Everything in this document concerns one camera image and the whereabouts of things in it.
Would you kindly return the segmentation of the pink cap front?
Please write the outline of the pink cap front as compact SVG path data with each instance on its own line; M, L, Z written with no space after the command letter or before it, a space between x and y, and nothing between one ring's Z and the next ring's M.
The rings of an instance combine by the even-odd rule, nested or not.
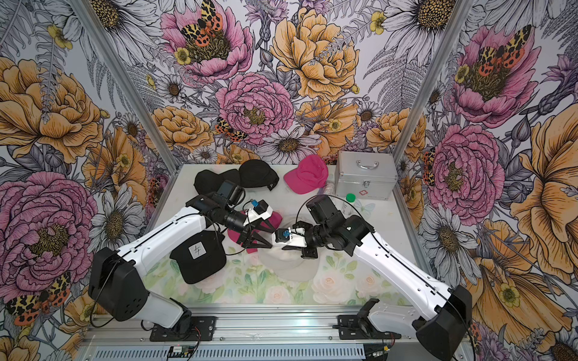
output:
M250 224L250 233L246 237L233 230L227 230L227 236L249 253L257 252L259 249L271 249L274 233L280 227L282 220L280 213L274 211L270 218L261 220L256 227Z

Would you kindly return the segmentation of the pink cap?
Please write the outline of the pink cap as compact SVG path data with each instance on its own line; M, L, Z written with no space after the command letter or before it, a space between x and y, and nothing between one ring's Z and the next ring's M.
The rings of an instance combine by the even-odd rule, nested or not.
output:
M309 155L298 166L284 175L284 182L296 194L307 194L323 188L328 180L329 169L319 155Z
M227 236L249 253L257 252L259 249L271 249L274 233L280 227L282 220L280 213L274 211L270 218L261 220L256 227L250 224L250 233L246 237L233 230L227 230Z

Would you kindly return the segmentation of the plain white cap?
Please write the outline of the plain white cap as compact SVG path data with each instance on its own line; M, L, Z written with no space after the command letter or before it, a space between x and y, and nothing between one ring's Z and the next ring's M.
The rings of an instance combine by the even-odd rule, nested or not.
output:
M258 234L272 244L272 248L261 248L257 255L260 262L282 280L311 281L318 273L319 259L306 260L301 251L283 251L274 242L274 234L259 231Z

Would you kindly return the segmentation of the pink cap back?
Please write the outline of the pink cap back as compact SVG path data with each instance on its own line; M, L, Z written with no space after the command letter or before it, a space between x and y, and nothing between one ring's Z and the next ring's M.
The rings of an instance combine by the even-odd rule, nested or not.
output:
M319 155L309 155L298 166L284 175L284 182L296 194L307 194L323 188L328 180L329 169Z

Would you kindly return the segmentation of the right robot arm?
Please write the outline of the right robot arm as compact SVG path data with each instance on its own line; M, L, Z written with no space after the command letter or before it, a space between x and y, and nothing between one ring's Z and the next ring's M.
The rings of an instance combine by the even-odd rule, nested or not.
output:
M416 318L401 321L399 334L416 338L439 360L452 360L462 340L471 336L471 293L422 271L389 245L358 211L345 217L333 199L319 195L303 203L314 220L304 233L305 248L316 250L331 245L379 272L417 313Z

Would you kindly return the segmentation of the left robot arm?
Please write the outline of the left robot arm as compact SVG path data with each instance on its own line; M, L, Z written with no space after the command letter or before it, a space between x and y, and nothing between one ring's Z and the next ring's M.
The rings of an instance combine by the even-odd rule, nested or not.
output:
M185 269L192 269L194 261L206 260L212 246L221 246L219 227L239 233L244 248L271 248L256 231L273 233L272 207L260 200L246 211L236 210L244 192L226 180L213 194L190 199L175 216L134 242L116 250L102 248L93 260L89 296L116 321L147 321L184 335L192 327L191 312L150 291L142 279L171 253Z

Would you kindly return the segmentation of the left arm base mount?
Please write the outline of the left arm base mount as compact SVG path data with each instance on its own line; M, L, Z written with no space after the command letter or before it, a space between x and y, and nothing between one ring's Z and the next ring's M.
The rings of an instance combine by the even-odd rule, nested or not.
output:
M192 316L191 313L185 313L172 328L155 324L149 341L212 341L217 320L214 316Z

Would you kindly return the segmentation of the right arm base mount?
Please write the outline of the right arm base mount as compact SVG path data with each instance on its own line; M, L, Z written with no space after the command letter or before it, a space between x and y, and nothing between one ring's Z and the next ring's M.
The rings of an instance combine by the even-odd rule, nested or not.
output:
M356 315L339 315L337 325L332 328L338 331L340 340L391 340L396 342L401 335L395 332L381 332L369 320L371 308L379 302L372 298L367 301Z

